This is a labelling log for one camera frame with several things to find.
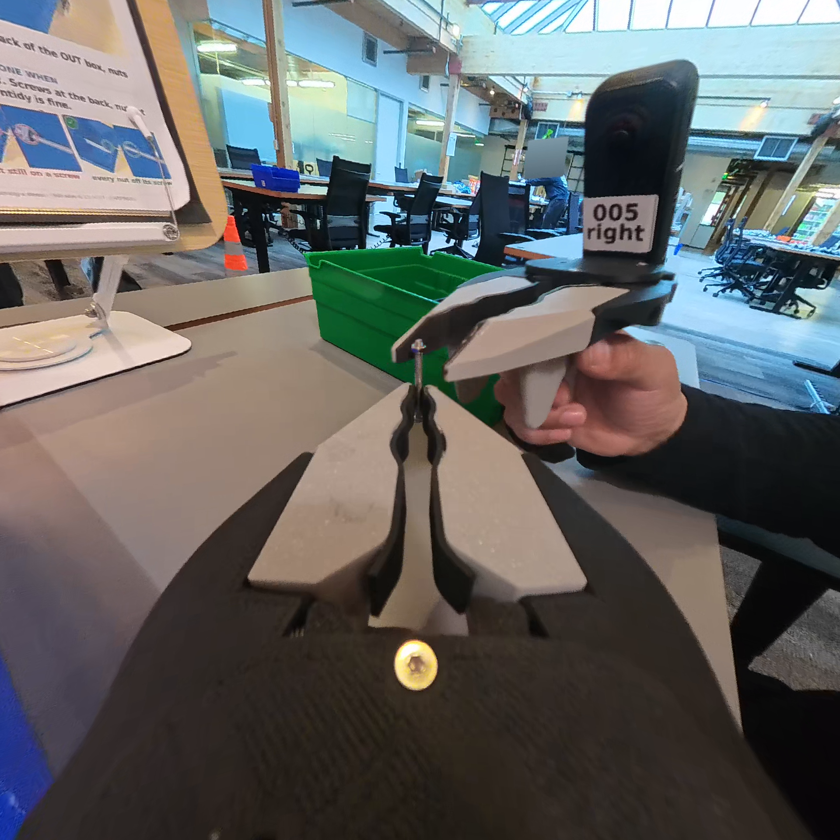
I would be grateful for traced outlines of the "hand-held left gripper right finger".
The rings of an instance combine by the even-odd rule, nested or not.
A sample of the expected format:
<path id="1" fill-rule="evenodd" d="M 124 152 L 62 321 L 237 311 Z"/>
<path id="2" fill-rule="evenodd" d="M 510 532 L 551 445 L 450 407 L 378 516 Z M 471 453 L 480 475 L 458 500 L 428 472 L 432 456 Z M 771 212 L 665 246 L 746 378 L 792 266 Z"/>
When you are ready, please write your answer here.
<path id="1" fill-rule="evenodd" d="M 518 448 L 435 386 L 423 389 L 436 587 L 457 613 L 484 597 L 582 592 L 586 578 Z"/>

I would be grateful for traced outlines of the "white-top office table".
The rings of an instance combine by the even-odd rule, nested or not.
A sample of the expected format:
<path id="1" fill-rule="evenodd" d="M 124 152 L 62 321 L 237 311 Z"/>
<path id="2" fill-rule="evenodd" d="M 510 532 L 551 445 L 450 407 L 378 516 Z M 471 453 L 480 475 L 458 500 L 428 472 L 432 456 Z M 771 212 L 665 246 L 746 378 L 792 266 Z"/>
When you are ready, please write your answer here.
<path id="1" fill-rule="evenodd" d="M 506 256 L 535 259 L 578 259 L 583 254 L 583 234 L 534 239 L 506 245 Z"/>

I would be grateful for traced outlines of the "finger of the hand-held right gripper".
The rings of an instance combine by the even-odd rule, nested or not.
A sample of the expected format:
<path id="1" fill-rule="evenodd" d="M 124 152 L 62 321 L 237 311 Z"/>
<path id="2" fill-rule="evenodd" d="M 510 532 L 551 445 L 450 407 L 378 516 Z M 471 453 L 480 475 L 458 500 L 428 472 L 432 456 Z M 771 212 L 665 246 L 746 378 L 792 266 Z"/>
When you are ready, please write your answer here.
<path id="1" fill-rule="evenodd" d="M 458 287 L 392 346 L 392 362 L 408 362 L 416 341 L 423 351 L 458 348 L 484 321 L 528 303 L 527 279 L 478 279 Z"/>
<path id="2" fill-rule="evenodd" d="M 562 287 L 537 302 L 483 321 L 449 359 L 444 378 L 462 382 L 512 372 L 524 423 L 542 426 L 569 358 L 592 341 L 595 310 L 623 298 L 619 287 Z"/>

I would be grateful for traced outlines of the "group of black office chairs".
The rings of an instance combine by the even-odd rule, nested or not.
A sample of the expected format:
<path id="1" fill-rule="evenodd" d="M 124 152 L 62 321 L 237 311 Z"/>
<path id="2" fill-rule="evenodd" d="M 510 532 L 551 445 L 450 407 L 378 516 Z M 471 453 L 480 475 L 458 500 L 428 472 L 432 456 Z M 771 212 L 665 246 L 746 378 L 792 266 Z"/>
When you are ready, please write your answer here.
<path id="1" fill-rule="evenodd" d="M 279 227 L 279 231 L 294 245 L 299 239 L 306 248 L 305 256 L 343 249 L 363 250 L 368 246 L 370 205 L 384 200 L 369 195 L 371 179 L 369 164 L 332 160 L 329 182 L 325 187 L 305 191 L 297 171 L 257 166 L 254 177 L 248 180 L 222 180 L 230 190 L 234 202 L 234 220 L 249 231 L 260 273 L 270 271 L 266 216 L 284 212 L 298 216 L 303 228 Z M 441 177 L 424 174 L 416 188 L 409 192 L 403 212 L 384 210 L 389 224 L 374 226 L 374 231 L 386 236 L 389 247 L 417 247 L 425 255 L 435 230 L 442 231 L 457 244 L 471 234 L 479 235 L 475 254 L 455 246 L 441 249 L 441 253 L 484 261 L 490 266 L 505 267 L 514 256 L 508 247 L 521 250 L 522 259 L 550 256 L 541 251 L 548 244 L 566 243 L 572 237 L 557 230 L 529 228 L 524 233 L 512 229 L 510 184 L 505 176 L 482 174 L 477 196 L 457 202 L 439 200 Z"/>

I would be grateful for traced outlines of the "blue plastic bin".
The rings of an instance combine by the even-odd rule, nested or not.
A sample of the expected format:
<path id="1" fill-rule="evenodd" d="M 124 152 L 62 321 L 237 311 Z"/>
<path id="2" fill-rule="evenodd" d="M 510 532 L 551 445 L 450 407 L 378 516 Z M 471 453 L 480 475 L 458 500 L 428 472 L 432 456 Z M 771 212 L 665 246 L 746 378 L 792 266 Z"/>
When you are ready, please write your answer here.
<path id="1" fill-rule="evenodd" d="M 1 660 L 1 838 L 14 839 L 51 786 L 45 753 Z"/>

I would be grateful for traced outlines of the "orange traffic cone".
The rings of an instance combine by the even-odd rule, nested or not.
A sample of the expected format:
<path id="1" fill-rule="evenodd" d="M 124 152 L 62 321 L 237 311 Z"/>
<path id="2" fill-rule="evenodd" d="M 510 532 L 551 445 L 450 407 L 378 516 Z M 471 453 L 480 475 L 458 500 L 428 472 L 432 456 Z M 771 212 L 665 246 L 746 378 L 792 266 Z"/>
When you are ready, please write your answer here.
<path id="1" fill-rule="evenodd" d="M 247 275 L 249 273 L 248 262 L 233 215 L 227 217 L 223 241 L 226 276 L 236 277 Z"/>

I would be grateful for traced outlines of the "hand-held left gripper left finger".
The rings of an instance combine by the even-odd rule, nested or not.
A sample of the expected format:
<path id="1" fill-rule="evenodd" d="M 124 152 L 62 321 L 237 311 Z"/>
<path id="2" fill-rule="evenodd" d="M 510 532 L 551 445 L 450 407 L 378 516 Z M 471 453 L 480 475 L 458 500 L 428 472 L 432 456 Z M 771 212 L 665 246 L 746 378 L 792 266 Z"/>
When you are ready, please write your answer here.
<path id="1" fill-rule="evenodd" d="M 250 585 L 382 614 L 403 569 L 414 416 L 415 387 L 404 384 L 317 447 L 248 573 Z"/>

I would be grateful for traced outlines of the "long wooden office table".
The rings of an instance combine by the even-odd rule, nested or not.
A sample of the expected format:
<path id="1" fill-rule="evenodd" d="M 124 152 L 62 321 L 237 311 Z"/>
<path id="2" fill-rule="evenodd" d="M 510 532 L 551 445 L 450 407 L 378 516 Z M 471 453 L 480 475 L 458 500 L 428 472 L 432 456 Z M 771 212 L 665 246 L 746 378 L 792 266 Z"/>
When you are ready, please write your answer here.
<path id="1" fill-rule="evenodd" d="M 371 206 L 383 203 L 384 195 L 366 192 L 357 202 L 340 195 L 338 188 L 327 185 L 302 185 L 298 193 L 272 192 L 255 186 L 252 176 L 243 171 L 217 170 L 223 187 L 233 199 L 233 216 L 239 234 L 255 250 L 258 272 L 270 271 L 266 219 L 270 214 L 299 217 L 302 227 L 278 227 L 294 245 L 305 240 L 302 253 L 366 247 Z"/>

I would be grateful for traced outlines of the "person's right hand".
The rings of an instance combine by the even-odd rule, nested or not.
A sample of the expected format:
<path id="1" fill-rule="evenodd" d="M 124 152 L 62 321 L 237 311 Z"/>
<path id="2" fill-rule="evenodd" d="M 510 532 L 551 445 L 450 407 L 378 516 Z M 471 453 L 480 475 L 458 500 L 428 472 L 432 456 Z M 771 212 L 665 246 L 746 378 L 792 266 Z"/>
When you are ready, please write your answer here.
<path id="1" fill-rule="evenodd" d="M 538 427 L 524 421 L 515 374 L 502 374 L 495 392 L 505 423 L 525 444 L 567 444 L 607 458 L 654 450 L 679 431 L 688 411 L 673 355 L 623 332 L 575 356 L 572 378 L 560 384 Z"/>

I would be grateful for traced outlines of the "printed instruction sheet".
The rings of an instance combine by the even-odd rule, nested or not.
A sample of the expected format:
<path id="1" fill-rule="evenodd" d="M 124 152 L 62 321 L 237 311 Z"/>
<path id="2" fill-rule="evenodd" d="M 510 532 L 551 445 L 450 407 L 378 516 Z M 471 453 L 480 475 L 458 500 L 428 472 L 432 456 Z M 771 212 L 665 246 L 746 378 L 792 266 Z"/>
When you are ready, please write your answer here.
<path id="1" fill-rule="evenodd" d="M 1 2 L 3 215 L 158 217 L 191 198 L 135 2 Z"/>

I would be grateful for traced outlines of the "green plastic bin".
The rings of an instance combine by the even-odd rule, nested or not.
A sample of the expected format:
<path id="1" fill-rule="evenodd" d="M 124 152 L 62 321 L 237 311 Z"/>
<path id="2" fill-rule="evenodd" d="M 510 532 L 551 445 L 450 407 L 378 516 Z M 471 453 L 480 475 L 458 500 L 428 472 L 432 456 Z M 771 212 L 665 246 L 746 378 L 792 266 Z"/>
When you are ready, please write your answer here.
<path id="1" fill-rule="evenodd" d="M 472 259 L 420 247 L 307 253 L 321 337 L 402 382 L 413 363 L 392 361 L 392 346 L 468 280 L 496 271 Z"/>

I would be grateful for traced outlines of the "person's right forearm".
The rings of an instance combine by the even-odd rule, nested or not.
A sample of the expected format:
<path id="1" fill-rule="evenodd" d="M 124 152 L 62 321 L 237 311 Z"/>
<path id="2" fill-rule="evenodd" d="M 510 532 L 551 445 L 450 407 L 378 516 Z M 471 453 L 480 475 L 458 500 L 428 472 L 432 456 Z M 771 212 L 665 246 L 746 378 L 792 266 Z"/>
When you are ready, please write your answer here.
<path id="1" fill-rule="evenodd" d="M 643 455 L 579 449 L 583 467 L 693 508 L 839 553 L 838 416 L 729 400 L 684 386 L 686 419 Z"/>

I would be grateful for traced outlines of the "small blue crate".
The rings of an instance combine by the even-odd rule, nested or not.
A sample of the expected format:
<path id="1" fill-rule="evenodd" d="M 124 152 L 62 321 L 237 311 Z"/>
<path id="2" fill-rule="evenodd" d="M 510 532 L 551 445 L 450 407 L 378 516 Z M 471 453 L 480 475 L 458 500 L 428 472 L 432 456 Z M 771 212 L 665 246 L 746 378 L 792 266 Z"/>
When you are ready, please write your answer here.
<path id="1" fill-rule="evenodd" d="M 277 193 L 298 193 L 301 188 L 300 173 L 275 165 L 252 164 L 250 166 L 255 186 Z"/>

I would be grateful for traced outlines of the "cluttered office table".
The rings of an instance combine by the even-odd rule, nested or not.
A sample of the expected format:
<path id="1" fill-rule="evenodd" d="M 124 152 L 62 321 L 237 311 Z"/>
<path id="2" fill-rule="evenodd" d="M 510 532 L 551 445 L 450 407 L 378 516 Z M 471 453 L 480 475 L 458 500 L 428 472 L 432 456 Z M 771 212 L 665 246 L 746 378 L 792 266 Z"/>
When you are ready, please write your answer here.
<path id="1" fill-rule="evenodd" d="M 699 273 L 704 292 L 717 298 L 739 294 L 751 309 L 810 319 L 816 305 L 801 290 L 824 291 L 838 272 L 838 250 L 798 245 L 762 231 L 745 228 L 732 217 L 714 253 L 715 265 Z"/>

